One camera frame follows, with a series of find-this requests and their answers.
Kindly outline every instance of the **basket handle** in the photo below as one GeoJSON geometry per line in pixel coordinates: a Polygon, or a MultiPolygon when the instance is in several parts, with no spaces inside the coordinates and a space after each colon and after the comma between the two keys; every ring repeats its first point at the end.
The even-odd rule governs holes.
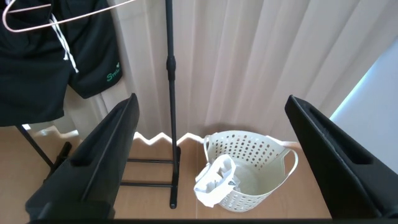
{"type": "Polygon", "coordinates": [[[203,139],[203,149],[205,151],[206,161],[209,162],[209,155],[207,153],[207,141],[209,142],[209,146],[210,146],[211,145],[210,135],[206,135],[205,138],[203,139]]]}
{"type": "Polygon", "coordinates": [[[289,171],[289,173],[286,175],[285,180],[294,172],[294,170],[297,168],[297,164],[299,163],[299,155],[297,155],[297,152],[294,151],[293,149],[287,148],[279,156],[282,156],[282,160],[284,160],[285,156],[290,152],[294,153],[294,165],[292,169],[289,171]]]}

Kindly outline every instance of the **white wall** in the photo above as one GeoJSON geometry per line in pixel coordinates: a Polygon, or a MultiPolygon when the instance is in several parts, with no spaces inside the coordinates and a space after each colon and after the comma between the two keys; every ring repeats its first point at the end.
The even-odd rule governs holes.
{"type": "Polygon", "coordinates": [[[398,40],[378,58],[331,120],[398,173],[398,40]]]}

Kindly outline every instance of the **wooden floor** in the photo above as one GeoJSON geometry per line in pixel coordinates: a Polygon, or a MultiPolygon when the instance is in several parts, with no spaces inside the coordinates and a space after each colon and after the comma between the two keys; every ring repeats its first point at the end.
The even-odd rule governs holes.
{"type": "MultiPolygon", "coordinates": [[[[53,160],[66,140],[74,147],[79,144],[77,136],[62,136],[56,130],[36,134],[34,138],[53,160]]],[[[207,208],[195,198],[195,176],[205,166],[203,146],[186,139],[180,147],[177,208],[169,208],[170,189],[122,186],[114,204],[115,218],[330,218],[303,152],[298,152],[296,171],[280,188],[258,207],[233,213],[218,205],[207,208]]],[[[171,145],[160,139],[148,146],[136,139],[130,157],[170,159],[171,145]]],[[[287,157],[287,166],[292,165],[291,160],[287,157]]],[[[48,171],[47,165],[15,128],[0,128],[0,223],[28,221],[25,201],[40,187],[48,171]]],[[[123,180],[170,182],[171,177],[170,164],[127,163],[123,180]]]]}

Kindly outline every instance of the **embroidered logo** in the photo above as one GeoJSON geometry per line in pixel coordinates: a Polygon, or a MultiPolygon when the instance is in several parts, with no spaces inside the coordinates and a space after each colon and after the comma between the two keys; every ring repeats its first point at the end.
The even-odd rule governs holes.
{"type": "Polygon", "coordinates": [[[121,68],[120,68],[120,63],[118,62],[118,64],[116,65],[115,71],[114,71],[113,73],[109,73],[109,74],[106,76],[106,81],[107,81],[107,82],[112,81],[112,79],[113,79],[114,77],[116,77],[117,75],[119,75],[120,69],[121,69],[121,68]]]}

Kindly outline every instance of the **clothes rack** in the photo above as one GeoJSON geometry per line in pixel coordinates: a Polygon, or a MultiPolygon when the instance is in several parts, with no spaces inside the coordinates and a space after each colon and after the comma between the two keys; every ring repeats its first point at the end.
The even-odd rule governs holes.
{"type": "Polygon", "coordinates": [[[36,150],[36,152],[39,154],[39,156],[44,160],[47,165],[50,167],[50,172],[48,176],[46,177],[45,180],[47,180],[51,174],[54,173],[54,171],[62,164],[62,162],[68,157],[68,154],[70,152],[70,149],[72,148],[72,145],[70,142],[66,142],[61,151],[60,154],[57,156],[55,162],[53,163],[50,158],[44,153],[42,148],[34,141],[32,136],[26,131],[26,129],[22,125],[16,125],[16,128],[18,131],[26,138],[26,140],[29,142],[29,144],[36,150]]]}
{"type": "Polygon", "coordinates": [[[180,173],[180,156],[181,149],[177,146],[176,133],[176,115],[175,115],[175,69],[176,62],[174,57],[174,41],[173,41],[173,5],[172,0],[165,0],[166,6],[166,26],[167,26],[167,61],[166,69],[169,78],[169,95],[170,95],[170,116],[172,125],[172,160],[158,160],[158,159],[127,159],[128,162],[150,162],[150,163],[166,163],[173,164],[173,176],[171,184],[163,183],[142,183],[142,182],[121,182],[122,186],[136,186],[136,187],[170,187],[170,208],[177,208],[177,194],[178,194],[178,178],[180,173]]]}

